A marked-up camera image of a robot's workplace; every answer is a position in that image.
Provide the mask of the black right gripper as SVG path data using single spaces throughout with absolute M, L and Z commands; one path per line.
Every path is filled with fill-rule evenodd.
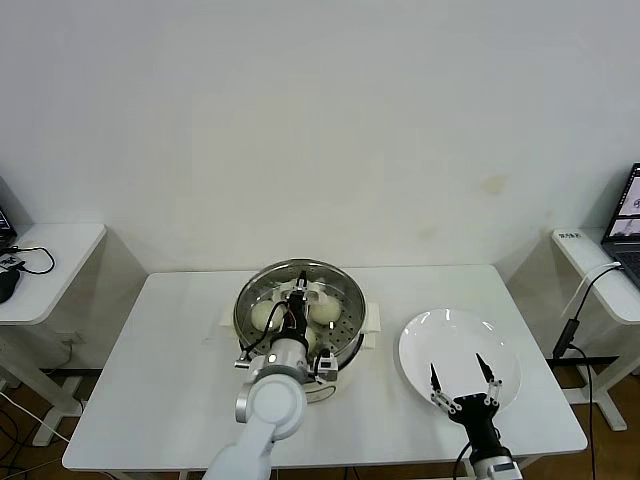
M 430 364 L 431 401 L 454 423 L 462 425 L 473 453 L 495 453 L 500 449 L 500 440 L 493 418 L 499 410 L 498 397 L 502 389 L 502 380 L 495 377 L 491 367 L 479 353 L 476 359 L 487 383 L 486 393 L 449 397 L 442 389 L 433 364 Z

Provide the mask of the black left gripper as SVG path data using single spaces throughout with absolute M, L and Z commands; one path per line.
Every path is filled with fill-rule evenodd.
M 307 329 L 306 291 L 308 289 L 307 272 L 302 270 L 296 280 L 296 291 L 286 301 L 286 312 L 283 317 L 282 336 L 295 340 L 305 340 Z

